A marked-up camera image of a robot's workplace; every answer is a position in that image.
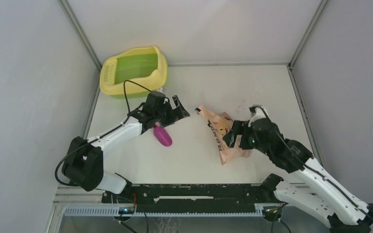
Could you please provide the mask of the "magenta plastic scoop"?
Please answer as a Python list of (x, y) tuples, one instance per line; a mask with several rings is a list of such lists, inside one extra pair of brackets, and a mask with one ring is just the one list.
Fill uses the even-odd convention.
[(153, 127), (153, 134), (154, 134), (155, 138), (158, 140), (158, 142), (161, 145), (163, 145), (165, 147), (170, 147), (172, 145), (172, 138), (171, 138), (171, 136), (161, 126), (155, 125)]

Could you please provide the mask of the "yellow green litter box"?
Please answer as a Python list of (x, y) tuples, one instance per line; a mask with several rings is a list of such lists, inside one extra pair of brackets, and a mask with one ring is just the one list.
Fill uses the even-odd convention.
[(129, 49), (108, 58), (100, 72), (100, 90), (106, 95), (123, 98), (140, 97), (147, 90), (166, 84), (168, 62), (156, 46)]

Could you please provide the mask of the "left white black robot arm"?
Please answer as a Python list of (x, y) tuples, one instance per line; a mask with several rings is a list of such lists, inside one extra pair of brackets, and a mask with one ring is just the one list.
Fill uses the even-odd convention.
[(87, 192), (104, 190), (113, 193), (120, 202), (129, 201), (133, 194), (128, 186), (130, 182), (117, 173), (105, 171), (104, 160), (119, 146), (149, 129), (155, 126), (164, 128), (190, 116), (177, 95), (172, 96), (172, 100), (175, 108), (171, 107), (165, 94), (152, 91), (118, 125), (88, 139), (74, 138), (66, 156), (55, 169), (56, 180), (62, 183), (58, 176), (62, 173), (70, 180), (68, 186), (78, 186)]

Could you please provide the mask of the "pink cat litter bag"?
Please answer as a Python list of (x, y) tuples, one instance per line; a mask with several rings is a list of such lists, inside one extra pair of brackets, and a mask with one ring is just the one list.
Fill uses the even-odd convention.
[(235, 158), (248, 158), (251, 156), (251, 150), (243, 150), (238, 146), (233, 146), (232, 148), (230, 148), (223, 140), (223, 137), (231, 131), (233, 126), (233, 119), (226, 112), (216, 114), (213, 111), (205, 108), (203, 105), (195, 108), (195, 112), (203, 117), (206, 125), (212, 131), (212, 134), (217, 143), (222, 166), (225, 165), (228, 161), (231, 161)]

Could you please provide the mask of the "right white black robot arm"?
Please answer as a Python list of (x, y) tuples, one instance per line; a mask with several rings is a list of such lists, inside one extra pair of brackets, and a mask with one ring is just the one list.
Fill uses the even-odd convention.
[(276, 199), (315, 217), (332, 233), (369, 233), (373, 225), (373, 203), (366, 203), (332, 177), (311, 151), (296, 140), (284, 138), (269, 118), (239, 121), (223, 140), (229, 147), (257, 150), (272, 163), (302, 180), (310, 192), (299, 189), (276, 174), (262, 183), (265, 201)]

